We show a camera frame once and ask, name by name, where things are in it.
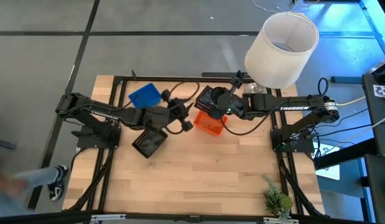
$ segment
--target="lamp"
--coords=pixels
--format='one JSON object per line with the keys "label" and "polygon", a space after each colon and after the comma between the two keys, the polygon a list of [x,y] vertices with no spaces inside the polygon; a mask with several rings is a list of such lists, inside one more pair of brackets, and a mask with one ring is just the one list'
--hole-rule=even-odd
{"label": "lamp", "polygon": [[[265,21],[246,54],[246,71],[264,87],[288,87],[300,76],[318,40],[318,29],[305,15],[293,12],[274,14]],[[260,89],[263,88],[253,83],[245,91]]]}

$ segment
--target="concrete floor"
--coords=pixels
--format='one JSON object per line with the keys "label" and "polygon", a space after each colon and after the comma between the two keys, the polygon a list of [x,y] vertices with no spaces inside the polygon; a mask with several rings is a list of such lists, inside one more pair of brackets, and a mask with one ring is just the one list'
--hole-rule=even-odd
{"label": "concrete floor", "polygon": [[[286,11],[293,8],[286,0],[255,2],[268,10],[280,11],[276,6]],[[0,30],[84,31],[93,3],[94,0],[0,0]],[[320,31],[371,31],[357,3],[320,3],[302,12]],[[271,14],[256,7],[252,0],[105,0],[100,2],[92,30],[257,31]],[[244,70],[244,55],[253,40],[254,37],[236,36],[90,37],[73,91],[90,95],[97,75],[130,75],[131,69],[140,76],[186,77],[197,77],[202,72]],[[55,117],[54,109],[67,85],[80,42],[80,36],[0,36],[0,138],[18,144],[14,153],[0,151],[5,157],[0,159],[0,169],[5,173],[38,168]],[[375,39],[321,38],[297,81],[298,92],[316,93],[320,77],[360,76],[382,59],[384,54]],[[331,85],[328,95],[342,103],[364,93],[359,85]],[[366,107],[365,101],[360,101],[340,108],[340,114],[348,116]],[[369,123],[368,114],[362,113],[337,129]],[[77,142],[70,131],[77,128],[62,125],[52,165],[70,163]],[[328,133],[330,129],[318,131]],[[357,132],[331,137],[342,141]],[[368,132],[353,142],[372,135]],[[335,196],[324,193],[323,197]],[[340,194],[336,197],[339,199],[323,200],[327,214],[352,218],[351,213],[361,212],[356,200]],[[49,202],[44,189],[37,211],[55,212],[61,207],[62,202]]]}

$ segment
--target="sneaker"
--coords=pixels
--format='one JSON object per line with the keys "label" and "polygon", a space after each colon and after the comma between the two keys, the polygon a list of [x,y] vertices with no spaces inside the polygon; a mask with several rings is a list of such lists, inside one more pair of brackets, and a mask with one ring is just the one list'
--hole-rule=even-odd
{"label": "sneaker", "polygon": [[58,165],[55,168],[58,170],[57,176],[54,178],[55,181],[48,184],[49,197],[53,202],[62,196],[64,191],[63,179],[67,176],[69,170],[69,167],[63,165]]}

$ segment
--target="orange container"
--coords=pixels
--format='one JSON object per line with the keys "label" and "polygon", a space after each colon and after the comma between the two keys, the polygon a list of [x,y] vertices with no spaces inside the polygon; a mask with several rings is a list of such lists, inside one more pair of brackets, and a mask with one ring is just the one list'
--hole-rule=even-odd
{"label": "orange container", "polygon": [[[228,118],[226,116],[223,116],[224,124],[227,122],[227,119]],[[193,123],[196,127],[202,128],[203,130],[215,136],[220,136],[224,128],[219,119],[213,119],[203,111],[199,111],[198,116],[195,118]]]}

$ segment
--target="wooden table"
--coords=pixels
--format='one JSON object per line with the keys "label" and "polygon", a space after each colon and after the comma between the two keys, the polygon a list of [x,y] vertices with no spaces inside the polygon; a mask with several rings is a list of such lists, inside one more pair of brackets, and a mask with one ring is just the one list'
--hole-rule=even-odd
{"label": "wooden table", "polygon": [[[113,76],[98,76],[91,98],[107,103]],[[149,82],[127,82],[126,96]],[[153,82],[159,91],[171,89],[177,82]],[[229,83],[200,83],[206,86],[230,87]],[[185,83],[172,96],[189,97],[196,83]],[[244,87],[237,90],[242,94]],[[283,96],[297,96],[295,85],[282,90]],[[192,121],[198,114],[190,110]],[[288,123],[302,117],[301,112],[286,112]],[[243,121],[229,116],[227,126],[243,133],[260,122]],[[173,122],[169,129],[180,130]],[[235,136],[223,130],[220,137],[193,128],[177,136],[169,134],[165,143],[149,158],[144,158],[131,143],[141,131],[123,127],[121,143],[114,154],[104,210],[121,213],[168,213],[201,215],[271,215],[265,211],[263,191],[268,188],[263,174],[279,185],[279,169],[272,151],[269,130],[271,119],[246,136]],[[97,149],[87,149],[75,160],[63,208],[71,207],[89,186],[96,162]],[[299,185],[308,199],[323,211],[322,199],[312,161],[294,153]],[[98,207],[100,186],[93,208]]]}

